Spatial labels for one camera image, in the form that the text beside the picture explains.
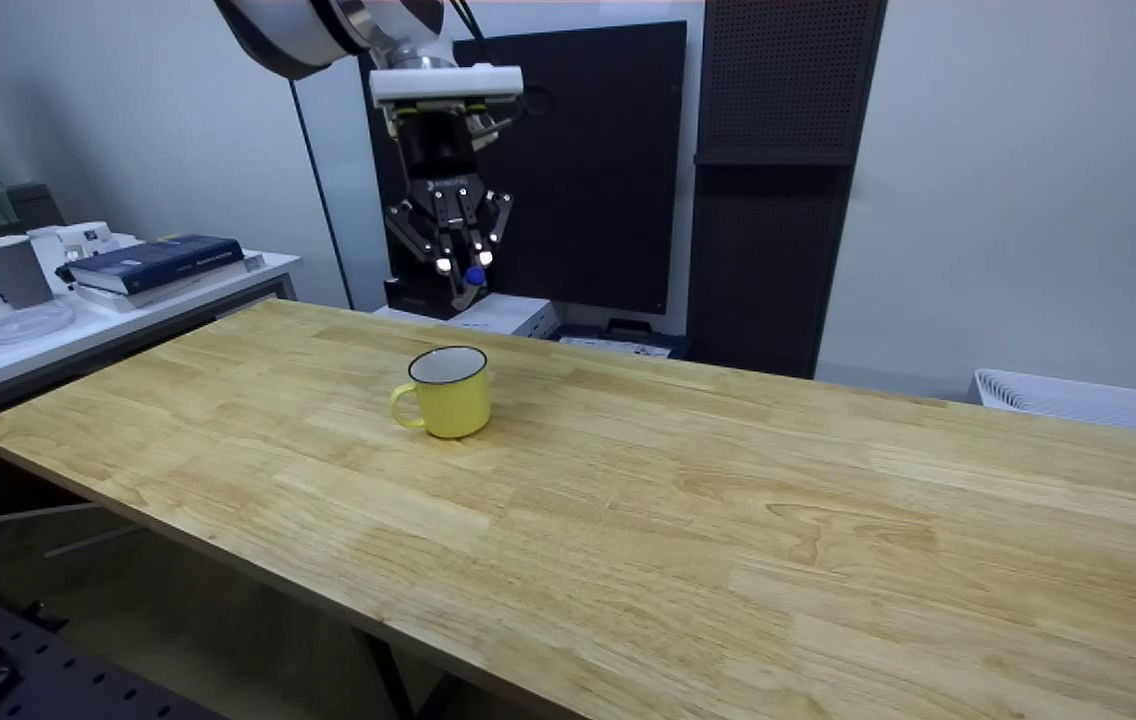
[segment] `black cabinet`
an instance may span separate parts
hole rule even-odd
[[[694,357],[811,375],[885,0],[708,0]]]

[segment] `wooden tabletop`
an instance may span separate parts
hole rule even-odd
[[[477,439],[390,421],[446,339]],[[583,717],[1136,717],[1120,432],[258,305],[0,451]]]

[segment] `black monitor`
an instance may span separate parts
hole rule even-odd
[[[524,98],[481,174],[518,197],[493,287],[666,311],[686,108],[686,24],[457,45],[462,65],[524,67]],[[381,186],[402,170],[381,142]]]

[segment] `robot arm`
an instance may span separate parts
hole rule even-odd
[[[408,197],[390,232],[457,291],[485,284],[513,197],[481,178],[477,153],[501,137],[493,105],[524,93],[522,67],[457,67],[439,0],[217,0],[252,59],[301,79],[367,56],[367,98],[402,142]]]

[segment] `yellow mug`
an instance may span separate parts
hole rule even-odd
[[[430,348],[408,365],[413,383],[393,394],[393,417],[418,432],[462,439],[493,421],[488,357],[468,344]]]

